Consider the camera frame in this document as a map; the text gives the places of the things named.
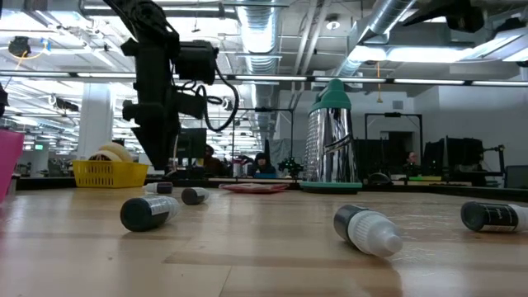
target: plastic basket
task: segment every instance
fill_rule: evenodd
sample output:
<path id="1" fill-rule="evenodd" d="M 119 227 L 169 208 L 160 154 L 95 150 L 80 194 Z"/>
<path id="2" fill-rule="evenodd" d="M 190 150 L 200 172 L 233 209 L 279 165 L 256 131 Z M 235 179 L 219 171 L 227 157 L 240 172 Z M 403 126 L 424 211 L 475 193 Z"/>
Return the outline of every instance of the plastic basket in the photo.
<path id="1" fill-rule="evenodd" d="M 124 188 L 142 186 L 149 165 L 111 161 L 73 161 L 77 187 Z"/>

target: paint bottle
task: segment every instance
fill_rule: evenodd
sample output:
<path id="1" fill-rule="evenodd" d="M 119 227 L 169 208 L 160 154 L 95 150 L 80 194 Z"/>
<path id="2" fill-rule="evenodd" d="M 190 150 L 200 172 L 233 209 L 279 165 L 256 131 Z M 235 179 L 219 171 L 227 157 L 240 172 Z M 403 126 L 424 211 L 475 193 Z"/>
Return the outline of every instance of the paint bottle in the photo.
<path id="1" fill-rule="evenodd" d="M 172 183 L 171 182 L 153 182 L 143 187 L 149 193 L 156 194 L 171 194 Z"/>
<path id="2" fill-rule="evenodd" d="M 470 201 L 460 209 L 462 222 L 476 232 L 513 233 L 528 230 L 528 208 Z"/>
<path id="3" fill-rule="evenodd" d="M 345 205 L 333 218 L 337 234 L 365 254 L 390 257 L 402 249 L 396 225 L 377 211 Z"/>
<path id="4" fill-rule="evenodd" d="M 180 204 L 168 196 L 143 196 L 127 200 L 121 207 L 121 223 L 132 232 L 155 229 L 174 218 Z"/>
<path id="5" fill-rule="evenodd" d="M 186 188 L 181 193 L 181 200 L 186 205 L 198 205 L 209 199 L 209 191 L 200 187 Z"/>

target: desk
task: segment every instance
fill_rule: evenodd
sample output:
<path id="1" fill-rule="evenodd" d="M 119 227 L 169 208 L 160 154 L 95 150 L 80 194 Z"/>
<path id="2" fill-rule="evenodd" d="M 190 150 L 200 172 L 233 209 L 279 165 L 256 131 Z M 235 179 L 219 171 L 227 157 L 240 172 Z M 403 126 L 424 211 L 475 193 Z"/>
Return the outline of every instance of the desk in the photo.
<path id="1" fill-rule="evenodd" d="M 0 215 L 0 295 L 462 297 L 528 292 L 528 237 L 468 231 L 459 218 L 467 198 L 211 192 L 206 204 L 183 205 L 170 224 L 149 233 L 128 233 L 119 221 L 120 206 L 141 195 L 140 189 L 18 192 Z M 403 231 L 403 250 L 382 260 L 349 248 L 332 226 L 334 212 L 346 203 L 387 214 Z"/>

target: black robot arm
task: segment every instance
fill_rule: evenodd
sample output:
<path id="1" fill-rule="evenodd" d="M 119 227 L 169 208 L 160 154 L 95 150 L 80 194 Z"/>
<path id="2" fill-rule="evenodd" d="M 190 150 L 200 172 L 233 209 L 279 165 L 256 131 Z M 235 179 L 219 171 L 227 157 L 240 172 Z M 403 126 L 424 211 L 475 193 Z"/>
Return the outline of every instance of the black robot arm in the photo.
<path id="1" fill-rule="evenodd" d="M 151 163 L 163 170 L 172 156 L 180 131 L 178 112 L 202 119 L 212 130 L 222 130 L 233 120 L 238 109 L 238 93 L 228 84 L 216 65 L 218 49 L 210 42 L 195 40 L 180 42 L 179 35 L 167 21 L 163 9 L 150 0 L 104 0 L 120 17 L 135 40 L 129 39 L 122 46 L 123 54 L 135 59 L 138 104 L 127 101 L 123 106 L 123 118 L 134 119 L 139 125 L 134 134 Z M 233 90 L 235 106 L 232 116 L 218 129 L 210 126 L 207 101 L 218 104 L 208 97 L 205 88 L 196 90 L 174 85 L 174 75 L 181 80 L 202 81 L 213 84 L 215 71 Z M 183 91 L 193 91 L 194 95 Z"/>

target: white bottle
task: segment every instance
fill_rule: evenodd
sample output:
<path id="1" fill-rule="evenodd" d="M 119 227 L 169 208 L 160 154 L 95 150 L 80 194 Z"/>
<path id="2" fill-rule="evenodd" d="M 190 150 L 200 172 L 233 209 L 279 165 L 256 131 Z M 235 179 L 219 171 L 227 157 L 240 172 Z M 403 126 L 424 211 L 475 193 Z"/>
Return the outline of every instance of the white bottle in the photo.
<path id="1" fill-rule="evenodd" d="M 345 205 L 334 216 L 333 226 L 339 236 L 366 254 L 390 257 L 403 247 L 396 225 L 377 211 Z"/>

